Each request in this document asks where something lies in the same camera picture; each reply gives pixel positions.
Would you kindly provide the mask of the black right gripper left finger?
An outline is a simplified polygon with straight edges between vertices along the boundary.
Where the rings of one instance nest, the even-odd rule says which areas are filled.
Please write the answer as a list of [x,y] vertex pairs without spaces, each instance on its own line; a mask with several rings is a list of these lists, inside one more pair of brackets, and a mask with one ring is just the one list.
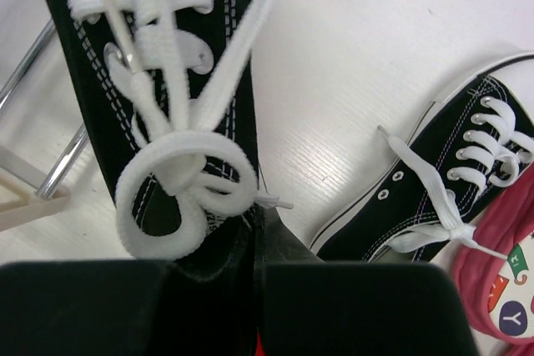
[[162,261],[17,262],[1,267],[3,355],[164,355]]

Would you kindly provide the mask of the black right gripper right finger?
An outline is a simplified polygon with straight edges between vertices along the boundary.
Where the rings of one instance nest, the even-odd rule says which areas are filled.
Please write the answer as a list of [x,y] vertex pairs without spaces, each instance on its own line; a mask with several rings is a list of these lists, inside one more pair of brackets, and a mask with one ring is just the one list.
[[272,263],[268,355],[476,355],[452,281],[428,263]]

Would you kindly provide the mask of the black sneaker white laces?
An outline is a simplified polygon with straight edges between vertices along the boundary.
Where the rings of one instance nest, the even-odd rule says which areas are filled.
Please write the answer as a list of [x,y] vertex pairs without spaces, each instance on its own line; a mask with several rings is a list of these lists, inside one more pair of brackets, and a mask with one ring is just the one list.
[[150,348],[256,351],[264,239],[250,56],[270,0],[45,0],[124,250],[174,268]]

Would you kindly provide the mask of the pink flip-flop left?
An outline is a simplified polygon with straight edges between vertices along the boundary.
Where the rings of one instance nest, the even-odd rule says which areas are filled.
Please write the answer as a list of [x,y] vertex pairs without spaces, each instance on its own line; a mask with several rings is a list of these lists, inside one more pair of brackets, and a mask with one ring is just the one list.
[[533,354],[533,168],[506,189],[477,223],[474,239],[506,256],[462,246],[452,277],[470,325]]

